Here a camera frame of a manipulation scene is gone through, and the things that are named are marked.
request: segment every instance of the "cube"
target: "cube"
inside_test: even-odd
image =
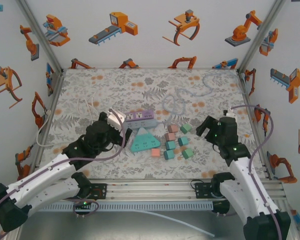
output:
[[[159,158],[160,157],[160,148],[152,148],[151,149],[151,156],[153,158]]]
[[[181,132],[186,134],[187,132],[190,132],[192,129],[192,126],[189,123],[183,124],[182,127],[180,127]]]
[[[187,148],[186,150],[182,151],[182,155],[185,159],[188,159],[194,155],[194,152],[192,151],[191,148]]]
[[[178,143],[180,147],[189,144],[188,138],[186,136],[182,136],[178,138]]]
[[[176,140],[176,135],[174,133],[172,133],[172,132],[166,133],[165,134],[165,140],[167,142],[174,141],[174,140]]]
[[[174,141],[167,141],[167,142],[165,143],[165,148],[166,148],[167,150],[173,150],[173,149],[176,149],[176,144],[175,144]]]
[[[175,124],[169,125],[168,126],[168,131],[169,133],[177,133],[178,132],[178,126]]]
[[[169,160],[169,159],[174,159],[175,158],[175,153],[173,150],[167,150],[163,152],[164,159]]]

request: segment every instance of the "power outlet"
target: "power outlet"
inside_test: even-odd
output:
[[[153,119],[155,117],[154,111],[152,110],[143,111],[143,117],[144,119]]]
[[[142,112],[137,112],[135,116],[137,119],[142,119]]]
[[[131,120],[131,119],[134,119],[134,115],[133,115],[133,113],[128,113],[126,115],[126,120]]]

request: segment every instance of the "power strip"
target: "power strip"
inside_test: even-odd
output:
[[[150,132],[141,127],[136,134],[133,144],[130,148],[131,152],[141,152],[147,149],[154,149],[160,146],[160,142]]]
[[[156,128],[158,125],[158,122],[156,119],[148,119],[148,120],[141,120],[141,121],[129,121],[129,122],[124,122],[123,126],[124,129],[139,129],[139,128],[144,128],[144,129],[152,129]]]
[[[153,110],[145,110],[145,111],[138,111],[138,112],[128,112],[126,113],[126,122],[133,122],[139,120],[148,120],[154,119],[154,111]]]

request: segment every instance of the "teal power strip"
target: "teal power strip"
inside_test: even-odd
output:
[[[136,134],[133,144],[131,146],[131,152],[141,152],[147,149],[153,149],[160,146],[160,142],[146,129],[141,127]]]
[[[158,122],[156,119],[147,119],[147,120],[141,120],[141,121],[128,121],[124,122],[123,126],[124,129],[130,128],[132,130],[144,128],[144,129],[152,129],[157,127]]]

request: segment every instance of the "green block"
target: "green block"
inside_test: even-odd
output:
[[[174,159],[175,158],[175,153],[173,150],[167,150],[163,152],[164,159],[169,160],[169,159]]]
[[[189,123],[183,124],[182,127],[180,127],[181,132],[186,134],[187,132],[190,132],[192,129],[192,126]]]
[[[191,148],[187,148],[186,150],[182,151],[182,155],[185,159],[188,159],[194,155],[194,152],[192,151]]]
[[[173,150],[173,149],[176,149],[176,144],[175,144],[174,141],[167,141],[167,142],[165,143],[165,148],[166,148],[167,150]]]

